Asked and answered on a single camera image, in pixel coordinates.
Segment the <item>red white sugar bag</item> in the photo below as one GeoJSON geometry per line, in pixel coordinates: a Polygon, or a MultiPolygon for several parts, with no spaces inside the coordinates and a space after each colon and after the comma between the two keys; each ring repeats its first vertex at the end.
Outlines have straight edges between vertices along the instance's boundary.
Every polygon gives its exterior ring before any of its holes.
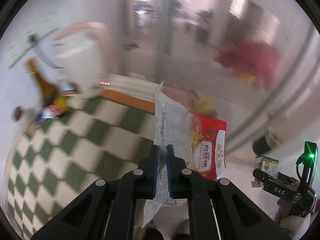
{"type": "Polygon", "coordinates": [[[225,170],[227,124],[223,120],[192,112],[164,93],[162,83],[155,92],[153,142],[159,148],[156,196],[146,201],[142,226],[146,226],[163,206],[180,206],[187,199],[169,195],[168,145],[186,167],[214,180],[225,170]]]}

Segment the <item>black trash bin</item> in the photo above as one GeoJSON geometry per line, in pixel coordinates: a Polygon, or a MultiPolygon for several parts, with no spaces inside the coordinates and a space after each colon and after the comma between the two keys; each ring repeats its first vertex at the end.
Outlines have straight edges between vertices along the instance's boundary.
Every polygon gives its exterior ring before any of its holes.
{"type": "Polygon", "coordinates": [[[252,150],[256,156],[263,155],[283,143],[283,140],[273,131],[268,130],[263,136],[255,140],[252,150]]]}

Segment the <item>small white green box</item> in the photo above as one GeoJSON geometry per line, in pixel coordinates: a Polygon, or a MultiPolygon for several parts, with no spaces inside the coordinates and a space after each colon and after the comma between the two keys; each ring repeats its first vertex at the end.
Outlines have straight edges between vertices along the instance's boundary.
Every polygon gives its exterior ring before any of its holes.
{"type": "Polygon", "coordinates": [[[278,178],[279,161],[277,159],[273,159],[267,156],[260,156],[255,158],[254,163],[255,163],[255,168],[253,170],[254,180],[251,181],[251,185],[253,188],[263,186],[263,183],[255,176],[256,170],[261,170],[274,179],[278,178]]]}

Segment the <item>green white checkered mat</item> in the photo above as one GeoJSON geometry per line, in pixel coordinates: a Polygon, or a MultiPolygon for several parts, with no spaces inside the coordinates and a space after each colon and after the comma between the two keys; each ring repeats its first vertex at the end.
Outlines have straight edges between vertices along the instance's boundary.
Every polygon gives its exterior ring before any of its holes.
{"type": "Polygon", "coordinates": [[[7,214],[23,239],[95,180],[120,179],[149,155],[153,111],[97,96],[73,98],[61,118],[23,134],[9,163],[7,214]]]}

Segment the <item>brown sauce bottle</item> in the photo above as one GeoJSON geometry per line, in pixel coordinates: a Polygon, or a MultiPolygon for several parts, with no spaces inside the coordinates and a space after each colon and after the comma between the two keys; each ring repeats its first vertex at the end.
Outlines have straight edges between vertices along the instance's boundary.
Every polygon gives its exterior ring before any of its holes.
{"type": "Polygon", "coordinates": [[[25,63],[29,74],[36,80],[43,102],[43,107],[46,110],[50,110],[55,116],[62,116],[69,111],[69,107],[65,98],[60,93],[56,85],[49,83],[41,75],[35,58],[29,58],[25,63]]]}

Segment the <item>clear spice jar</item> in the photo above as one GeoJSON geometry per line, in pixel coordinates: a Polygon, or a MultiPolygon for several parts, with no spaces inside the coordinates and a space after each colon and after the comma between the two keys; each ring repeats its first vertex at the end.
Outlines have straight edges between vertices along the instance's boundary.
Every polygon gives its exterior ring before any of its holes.
{"type": "Polygon", "coordinates": [[[32,114],[31,108],[23,108],[21,105],[14,108],[12,113],[12,119],[14,122],[18,122],[23,118],[29,118],[32,114]]]}

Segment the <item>white electric kettle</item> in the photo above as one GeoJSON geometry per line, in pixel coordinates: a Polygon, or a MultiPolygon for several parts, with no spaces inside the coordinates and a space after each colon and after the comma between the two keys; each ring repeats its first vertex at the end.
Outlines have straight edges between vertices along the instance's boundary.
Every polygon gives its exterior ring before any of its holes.
{"type": "Polygon", "coordinates": [[[53,49],[57,65],[76,86],[81,98],[94,96],[108,73],[111,41],[107,26],[95,21],[74,23],[55,33],[53,49]]]}

